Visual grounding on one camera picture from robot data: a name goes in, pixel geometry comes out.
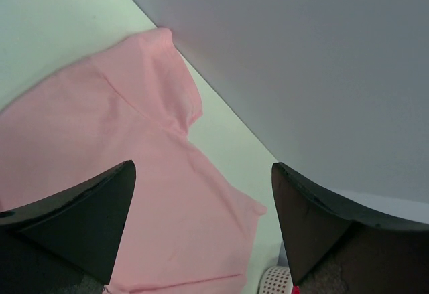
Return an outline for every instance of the white table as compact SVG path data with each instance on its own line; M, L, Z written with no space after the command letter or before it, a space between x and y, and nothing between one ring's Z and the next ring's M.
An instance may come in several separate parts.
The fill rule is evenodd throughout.
M0 0L0 109L56 69L154 27L132 0ZM204 106L190 140L229 182L268 208L259 221L243 291L256 293L262 272L277 261L281 242L271 194L275 159L188 67Z

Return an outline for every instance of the pink t-shirt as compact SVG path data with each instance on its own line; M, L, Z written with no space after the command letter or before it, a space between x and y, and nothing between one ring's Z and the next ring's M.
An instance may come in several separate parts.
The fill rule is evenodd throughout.
M112 293L239 293L265 208L187 140L199 93L168 29L67 66L0 113L0 206L132 159L137 182Z

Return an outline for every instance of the red object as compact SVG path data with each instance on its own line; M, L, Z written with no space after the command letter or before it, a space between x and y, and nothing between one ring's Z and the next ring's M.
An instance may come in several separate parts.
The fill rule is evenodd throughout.
M291 294L300 294L300 293L301 293L300 288L298 286L294 286Z

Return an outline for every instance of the white plastic basket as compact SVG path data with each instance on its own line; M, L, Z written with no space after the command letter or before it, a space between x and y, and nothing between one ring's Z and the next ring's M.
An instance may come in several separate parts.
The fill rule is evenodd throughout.
M289 268L273 266L262 275L258 294L290 294L293 288Z

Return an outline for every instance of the white wall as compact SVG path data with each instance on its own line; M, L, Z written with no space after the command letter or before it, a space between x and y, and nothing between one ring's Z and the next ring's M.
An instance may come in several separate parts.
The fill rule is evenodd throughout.
M136 2L279 161L429 203L429 0Z

